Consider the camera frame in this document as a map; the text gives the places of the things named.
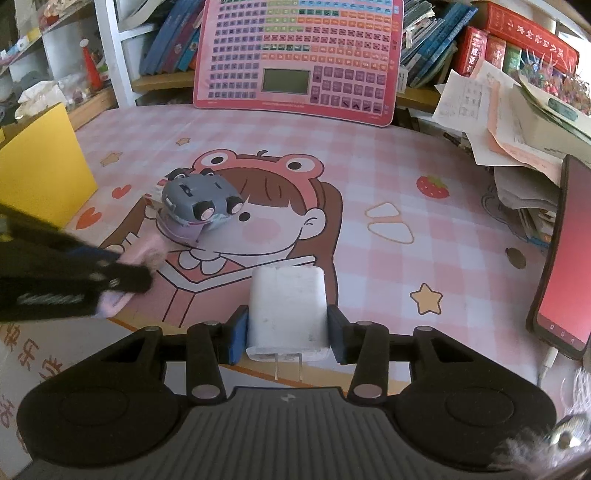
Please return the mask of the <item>white shelf post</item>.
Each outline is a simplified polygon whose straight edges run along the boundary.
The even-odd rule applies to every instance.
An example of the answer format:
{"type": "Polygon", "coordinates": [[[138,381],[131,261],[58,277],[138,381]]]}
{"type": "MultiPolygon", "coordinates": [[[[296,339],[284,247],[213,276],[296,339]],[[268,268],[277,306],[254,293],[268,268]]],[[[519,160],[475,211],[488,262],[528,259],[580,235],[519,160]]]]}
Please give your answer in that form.
{"type": "Polygon", "coordinates": [[[136,94],[131,88],[131,81],[125,62],[116,17],[115,2],[113,0],[95,0],[94,7],[104,57],[118,107],[135,107],[136,94]]]}

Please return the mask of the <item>row of blue books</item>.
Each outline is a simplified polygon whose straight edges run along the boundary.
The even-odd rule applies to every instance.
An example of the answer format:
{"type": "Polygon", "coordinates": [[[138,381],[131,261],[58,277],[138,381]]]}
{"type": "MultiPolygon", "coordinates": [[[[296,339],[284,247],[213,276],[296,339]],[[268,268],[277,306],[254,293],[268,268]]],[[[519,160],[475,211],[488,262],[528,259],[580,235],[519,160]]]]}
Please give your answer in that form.
{"type": "Polygon", "coordinates": [[[193,13],[199,13],[204,2],[197,0],[175,1],[172,9],[161,25],[147,54],[140,62],[139,74],[152,75],[168,50],[173,47],[176,36],[188,23],[193,13]]]}

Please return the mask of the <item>pink cartoon desk mat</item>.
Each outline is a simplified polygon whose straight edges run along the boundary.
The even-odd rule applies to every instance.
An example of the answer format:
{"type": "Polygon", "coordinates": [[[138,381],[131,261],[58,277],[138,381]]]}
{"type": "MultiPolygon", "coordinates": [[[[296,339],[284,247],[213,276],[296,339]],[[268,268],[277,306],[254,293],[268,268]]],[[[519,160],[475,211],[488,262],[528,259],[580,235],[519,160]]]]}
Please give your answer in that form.
{"type": "Polygon", "coordinates": [[[29,456],[16,428],[24,395],[125,336],[223,321],[261,265],[314,265],[351,320],[394,333],[435,327],[534,380],[545,346],[526,330],[544,265],[498,200],[493,175],[445,139],[279,113],[188,105],[107,111],[77,132],[97,183],[72,218],[81,239],[126,245],[153,226],[143,197],[177,169],[218,170],[242,211],[175,248],[149,293],[112,320],[1,330],[1,468],[29,456]]]}

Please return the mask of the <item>black smartphone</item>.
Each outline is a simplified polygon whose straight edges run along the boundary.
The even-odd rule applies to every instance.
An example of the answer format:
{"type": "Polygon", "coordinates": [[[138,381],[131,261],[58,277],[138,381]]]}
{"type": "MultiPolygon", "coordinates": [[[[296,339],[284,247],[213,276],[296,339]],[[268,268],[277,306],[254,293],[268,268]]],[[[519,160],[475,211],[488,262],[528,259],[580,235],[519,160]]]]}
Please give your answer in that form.
{"type": "Polygon", "coordinates": [[[564,356],[580,360],[590,341],[590,169],[565,157],[554,233],[526,326],[564,356]]]}

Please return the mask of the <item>pile of papers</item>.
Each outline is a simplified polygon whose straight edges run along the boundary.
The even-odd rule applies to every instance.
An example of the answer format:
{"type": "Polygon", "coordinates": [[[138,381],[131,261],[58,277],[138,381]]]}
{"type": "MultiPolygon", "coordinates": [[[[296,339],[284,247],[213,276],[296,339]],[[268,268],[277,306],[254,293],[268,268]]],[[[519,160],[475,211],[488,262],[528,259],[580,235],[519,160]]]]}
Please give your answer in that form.
{"type": "Polygon", "coordinates": [[[433,115],[467,138],[477,165],[493,171],[493,198],[517,234],[550,244],[560,195],[569,176],[590,196],[590,118],[487,61],[462,76],[452,72],[433,115]]]}

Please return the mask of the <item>grey toy car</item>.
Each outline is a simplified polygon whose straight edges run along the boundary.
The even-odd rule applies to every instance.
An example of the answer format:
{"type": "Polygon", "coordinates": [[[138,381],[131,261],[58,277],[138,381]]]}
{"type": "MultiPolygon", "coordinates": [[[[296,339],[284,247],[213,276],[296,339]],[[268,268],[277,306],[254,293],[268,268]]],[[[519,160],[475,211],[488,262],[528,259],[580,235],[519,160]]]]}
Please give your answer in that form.
{"type": "Polygon", "coordinates": [[[166,177],[161,203],[164,212],[179,225],[196,226],[224,222],[242,210],[238,191],[211,168],[199,173],[176,169],[166,177]]]}

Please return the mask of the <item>large white wall charger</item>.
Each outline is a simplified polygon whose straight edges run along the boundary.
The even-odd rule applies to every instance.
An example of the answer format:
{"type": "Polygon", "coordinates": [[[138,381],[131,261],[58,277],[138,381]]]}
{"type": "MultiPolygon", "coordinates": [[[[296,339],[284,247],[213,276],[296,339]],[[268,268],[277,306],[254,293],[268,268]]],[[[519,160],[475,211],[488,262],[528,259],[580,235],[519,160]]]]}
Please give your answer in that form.
{"type": "Polygon", "coordinates": [[[329,355],[325,272],[317,266],[264,266],[252,273],[245,353],[256,362],[304,364],[329,355]]]}

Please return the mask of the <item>pink tube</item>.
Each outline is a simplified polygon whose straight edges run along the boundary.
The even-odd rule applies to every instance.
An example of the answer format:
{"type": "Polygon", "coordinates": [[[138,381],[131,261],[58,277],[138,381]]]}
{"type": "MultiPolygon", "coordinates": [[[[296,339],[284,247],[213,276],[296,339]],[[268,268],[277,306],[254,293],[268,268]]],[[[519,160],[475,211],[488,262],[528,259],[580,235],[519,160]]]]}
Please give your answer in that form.
{"type": "Polygon", "coordinates": [[[155,273],[164,262],[167,245],[159,234],[149,234],[123,246],[122,253],[100,271],[97,317],[114,317],[136,294],[150,290],[155,273]]]}

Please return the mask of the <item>pink learning keyboard toy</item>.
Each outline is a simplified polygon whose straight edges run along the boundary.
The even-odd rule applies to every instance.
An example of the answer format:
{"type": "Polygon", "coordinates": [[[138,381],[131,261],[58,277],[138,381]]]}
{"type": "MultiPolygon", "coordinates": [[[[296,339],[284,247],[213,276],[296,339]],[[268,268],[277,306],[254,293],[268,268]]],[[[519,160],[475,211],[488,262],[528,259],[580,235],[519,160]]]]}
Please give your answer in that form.
{"type": "Polygon", "coordinates": [[[193,104],[386,127],[403,16],[400,1],[208,1],[193,104]]]}

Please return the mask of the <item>tissue pack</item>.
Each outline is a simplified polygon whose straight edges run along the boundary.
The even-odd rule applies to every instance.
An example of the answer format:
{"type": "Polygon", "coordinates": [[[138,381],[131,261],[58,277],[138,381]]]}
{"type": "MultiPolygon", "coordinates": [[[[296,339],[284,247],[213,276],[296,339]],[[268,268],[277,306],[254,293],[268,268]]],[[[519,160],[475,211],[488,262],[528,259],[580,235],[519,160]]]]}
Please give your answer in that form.
{"type": "Polygon", "coordinates": [[[24,90],[15,111],[17,122],[33,117],[54,105],[67,105],[67,99],[56,81],[40,81],[24,90]]]}

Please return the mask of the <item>yellow cardboard box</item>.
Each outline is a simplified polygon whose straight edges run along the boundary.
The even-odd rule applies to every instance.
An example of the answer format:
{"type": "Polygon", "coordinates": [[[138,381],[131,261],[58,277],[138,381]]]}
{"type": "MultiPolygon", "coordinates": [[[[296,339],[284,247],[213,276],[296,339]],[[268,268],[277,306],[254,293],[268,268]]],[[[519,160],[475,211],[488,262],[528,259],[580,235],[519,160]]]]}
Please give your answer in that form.
{"type": "Polygon", "coordinates": [[[65,227],[97,190],[65,107],[1,128],[1,203],[65,227]]]}

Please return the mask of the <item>red books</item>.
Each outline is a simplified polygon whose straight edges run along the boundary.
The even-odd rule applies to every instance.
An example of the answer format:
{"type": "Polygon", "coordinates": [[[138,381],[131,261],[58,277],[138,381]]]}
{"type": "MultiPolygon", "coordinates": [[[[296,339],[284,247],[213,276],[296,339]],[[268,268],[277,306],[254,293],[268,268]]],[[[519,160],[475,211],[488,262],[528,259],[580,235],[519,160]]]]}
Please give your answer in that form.
{"type": "Polygon", "coordinates": [[[541,59],[561,73],[574,74],[579,52],[542,26],[493,1],[476,1],[474,17],[460,32],[454,70],[470,76],[478,60],[484,58],[502,69],[509,61],[511,47],[541,59]]]}

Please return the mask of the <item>small pink white box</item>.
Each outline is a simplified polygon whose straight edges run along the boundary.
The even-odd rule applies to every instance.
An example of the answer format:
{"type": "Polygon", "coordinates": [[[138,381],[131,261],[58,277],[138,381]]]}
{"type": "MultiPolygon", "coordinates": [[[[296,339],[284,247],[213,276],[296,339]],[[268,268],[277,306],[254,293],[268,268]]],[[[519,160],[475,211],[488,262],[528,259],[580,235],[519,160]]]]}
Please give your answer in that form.
{"type": "Polygon", "coordinates": [[[144,217],[148,220],[155,220],[159,210],[162,208],[162,192],[160,190],[152,190],[142,195],[145,203],[144,217]]]}

